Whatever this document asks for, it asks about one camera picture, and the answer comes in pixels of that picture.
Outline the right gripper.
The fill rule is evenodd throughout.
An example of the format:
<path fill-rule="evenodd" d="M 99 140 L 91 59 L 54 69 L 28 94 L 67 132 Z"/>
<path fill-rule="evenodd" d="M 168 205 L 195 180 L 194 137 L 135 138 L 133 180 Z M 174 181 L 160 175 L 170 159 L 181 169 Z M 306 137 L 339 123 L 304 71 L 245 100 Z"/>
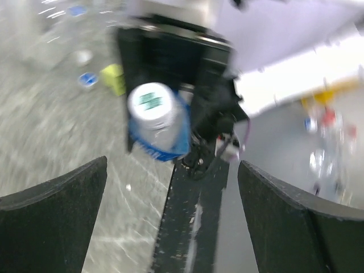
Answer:
<path fill-rule="evenodd" d="M 202 179 L 220 160 L 236 156 L 236 93 L 227 73 L 231 45 L 207 28 L 164 16 L 140 17 L 138 26 L 117 29 L 126 104 L 142 83 L 191 85 L 191 150 L 181 162 L 190 179 Z"/>

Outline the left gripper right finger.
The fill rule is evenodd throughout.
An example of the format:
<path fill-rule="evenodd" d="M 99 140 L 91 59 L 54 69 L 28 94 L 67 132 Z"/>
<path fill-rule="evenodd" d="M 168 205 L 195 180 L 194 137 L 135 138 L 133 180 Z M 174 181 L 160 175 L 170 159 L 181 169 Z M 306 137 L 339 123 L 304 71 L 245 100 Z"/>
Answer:
<path fill-rule="evenodd" d="M 363 211 L 242 161 L 238 185 L 259 272 L 363 272 Z"/>

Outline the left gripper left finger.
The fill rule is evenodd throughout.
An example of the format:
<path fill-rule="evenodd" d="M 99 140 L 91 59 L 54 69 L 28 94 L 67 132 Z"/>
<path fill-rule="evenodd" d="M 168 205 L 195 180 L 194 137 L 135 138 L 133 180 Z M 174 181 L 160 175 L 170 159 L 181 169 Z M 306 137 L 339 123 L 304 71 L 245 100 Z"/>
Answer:
<path fill-rule="evenodd" d="M 81 272 L 107 180 L 99 157 L 1 197 L 1 272 Z"/>

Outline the blue label water bottle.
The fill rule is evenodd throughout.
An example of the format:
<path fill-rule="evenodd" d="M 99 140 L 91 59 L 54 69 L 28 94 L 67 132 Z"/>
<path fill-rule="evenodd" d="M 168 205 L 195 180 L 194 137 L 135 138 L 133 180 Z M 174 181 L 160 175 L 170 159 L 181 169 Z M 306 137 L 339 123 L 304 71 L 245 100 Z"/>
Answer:
<path fill-rule="evenodd" d="M 137 86 L 128 96 L 127 109 L 130 135 L 150 157 L 167 162 L 190 152 L 189 106 L 169 86 Z"/>

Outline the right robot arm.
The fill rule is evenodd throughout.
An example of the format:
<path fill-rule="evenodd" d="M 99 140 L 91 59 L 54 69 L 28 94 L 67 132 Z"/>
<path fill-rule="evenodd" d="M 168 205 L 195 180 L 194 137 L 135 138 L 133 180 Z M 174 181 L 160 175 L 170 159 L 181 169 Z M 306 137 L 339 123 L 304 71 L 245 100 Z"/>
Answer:
<path fill-rule="evenodd" d="M 128 1 L 128 147 L 197 180 L 239 159 L 237 122 L 357 76 L 362 15 L 362 1 Z"/>

